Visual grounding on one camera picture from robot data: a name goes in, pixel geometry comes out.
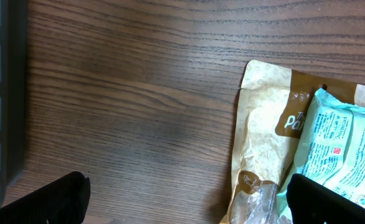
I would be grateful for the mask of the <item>green wet wipes pack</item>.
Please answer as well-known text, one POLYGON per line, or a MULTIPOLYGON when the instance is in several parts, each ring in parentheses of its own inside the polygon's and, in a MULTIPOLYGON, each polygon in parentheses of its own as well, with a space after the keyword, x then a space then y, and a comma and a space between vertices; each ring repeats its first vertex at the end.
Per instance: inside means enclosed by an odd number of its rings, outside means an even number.
POLYGON ((279 217, 292 219, 287 187, 294 174, 304 175, 365 209, 365 108, 317 90, 292 168, 277 194, 279 217))

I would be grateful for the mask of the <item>brown Pantree bag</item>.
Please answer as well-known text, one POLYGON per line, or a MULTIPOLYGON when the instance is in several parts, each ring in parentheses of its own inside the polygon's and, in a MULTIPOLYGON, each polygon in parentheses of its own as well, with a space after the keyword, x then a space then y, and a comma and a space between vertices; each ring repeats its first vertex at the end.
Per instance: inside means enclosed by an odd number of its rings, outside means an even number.
POLYGON ((310 103, 323 89, 365 108, 365 85, 251 60, 240 87, 232 150, 232 196, 223 223, 291 223, 277 194, 292 168, 310 103))

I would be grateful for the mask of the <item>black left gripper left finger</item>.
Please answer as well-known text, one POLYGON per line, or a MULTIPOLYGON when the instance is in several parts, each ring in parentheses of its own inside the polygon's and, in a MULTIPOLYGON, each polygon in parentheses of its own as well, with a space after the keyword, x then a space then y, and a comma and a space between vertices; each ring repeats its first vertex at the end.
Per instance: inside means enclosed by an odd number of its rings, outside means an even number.
POLYGON ((0 208, 0 224, 81 224, 90 192, 90 179, 73 171, 0 208))

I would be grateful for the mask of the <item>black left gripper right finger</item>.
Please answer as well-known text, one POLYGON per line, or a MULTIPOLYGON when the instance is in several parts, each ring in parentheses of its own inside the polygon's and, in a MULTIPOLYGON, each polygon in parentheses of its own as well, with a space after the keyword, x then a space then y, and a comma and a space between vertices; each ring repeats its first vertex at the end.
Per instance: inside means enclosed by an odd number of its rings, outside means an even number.
POLYGON ((365 223, 365 208, 301 174, 292 176, 287 202, 294 224, 365 223))

